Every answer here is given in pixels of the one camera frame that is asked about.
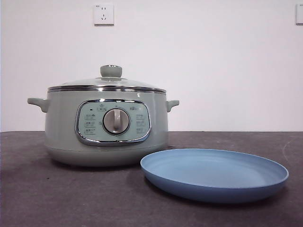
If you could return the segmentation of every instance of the control panel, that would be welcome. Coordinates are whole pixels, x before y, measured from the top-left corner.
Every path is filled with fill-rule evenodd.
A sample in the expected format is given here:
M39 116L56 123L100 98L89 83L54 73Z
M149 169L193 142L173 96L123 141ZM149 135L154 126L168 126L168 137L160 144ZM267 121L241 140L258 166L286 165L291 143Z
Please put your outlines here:
M79 107L76 119L80 141L97 146L143 141L150 128L147 107L133 100L90 100Z

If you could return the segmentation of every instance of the plate rim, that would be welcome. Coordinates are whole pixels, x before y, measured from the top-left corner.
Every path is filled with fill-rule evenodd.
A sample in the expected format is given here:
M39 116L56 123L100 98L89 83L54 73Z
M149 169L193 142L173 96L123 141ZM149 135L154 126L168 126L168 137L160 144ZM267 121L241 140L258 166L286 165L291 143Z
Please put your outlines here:
M286 171L286 176L280 180L280 181L277 181L276 183L271 183L271 184L265 184L265 185L260 185L260 186L252 186L252 187L216 187L216 186L206 186L206 185L201 185L201 184L195 184L195 183L187 183L187 182L183 182L183 181L177 181L177 180L173 180L173 179L169 179L169 178L165 178L165 177L162 177L162 176L159 176L159 175L156 175L150 171L148 171L144 166L143 166L143 160L146 159L148 156L152 156L152 155L155 155L157 153L162 153L162 152L171 152L171 151L174 151L174 150L216 150L216 151L226 151L226 152L231 152L231 153L240 153L240 154L244 154L244 155L249 155L249 156L254 156L254 157L257 157L257 158L262 158L262 159L265 159L265 160L268 160L270 162L273 162L275 164L277 164L278 166L282 167L285 171ZM169 180L169 181L173 181L173 182L176 182L176 183L180 183L180 184L187 184L187 185L191 185L191 186L197 186L197 187L204 187L204 188L209 188L209 189L224 189L224 190L237 190L237 189L259 189L259 188L266 188L266 187L270 187L270 186L274 186L274 185L278 185L280 183L283 183L285 182L288 177L289 177L289 172L287 170L286 167L284 167L283 165L281 165L280 163L276 162L276 161L273 161L269 158L265 158L265 157L261 157L261 156L258 156L258 155L252 155L252 154L247 154L247 153L244 153L244 152L238 152L238 151L231 151L231 150L221 150L221 149L211 149L211 148L179 148L179 149L169 149L169 150L161 150L161 151L158 151L158 152L154 152L154 153L151 153L151 154L148 154L146 156L144 156L141 161L140 161L140 166L141 168L150 173L151 175L153 176L156 176L156 177L159 177L159 178L162 178L164 180Z

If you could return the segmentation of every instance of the silver knob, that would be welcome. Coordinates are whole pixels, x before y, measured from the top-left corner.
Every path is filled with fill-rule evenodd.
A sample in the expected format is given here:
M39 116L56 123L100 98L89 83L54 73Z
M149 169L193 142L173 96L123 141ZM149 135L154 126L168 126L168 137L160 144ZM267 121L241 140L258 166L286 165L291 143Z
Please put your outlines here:
M117 65L104 65L100 68L100 73L102 77L121 77L122 67Z
M129 117L123 110L112 109L105 114L103 118L103 125L110 133L120 134L127 130L129 125Z

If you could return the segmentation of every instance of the lid rim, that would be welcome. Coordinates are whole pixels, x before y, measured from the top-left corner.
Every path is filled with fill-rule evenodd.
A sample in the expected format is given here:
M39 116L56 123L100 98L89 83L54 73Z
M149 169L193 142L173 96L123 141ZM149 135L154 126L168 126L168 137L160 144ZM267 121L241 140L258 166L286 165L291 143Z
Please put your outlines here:
M54 86L54 87L49 87L48 91L52 91L52 90L58 90L58 89L87 89L87 88L118 88L118 89L132 89L132 90L146 90L146 91L157 91L157 92L162 92L162 93L166 93L166 90L164 89L160 89L160 88L154 88L154 87L138 87L138 86L119 86L119 85L66 85L66 86Z

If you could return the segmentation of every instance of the glass lid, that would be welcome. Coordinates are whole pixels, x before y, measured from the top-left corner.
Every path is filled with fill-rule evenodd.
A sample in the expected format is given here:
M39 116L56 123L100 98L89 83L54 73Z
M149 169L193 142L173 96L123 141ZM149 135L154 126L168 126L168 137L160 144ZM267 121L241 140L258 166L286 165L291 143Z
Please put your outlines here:
M166 90L142 83L135 80L121 78L122 68L117 65L104 65L100 68L101 77L94 79L82 79L59 86L49 87L48 91L82 91L82 90L102 90L102 91L155 91L166 93Z

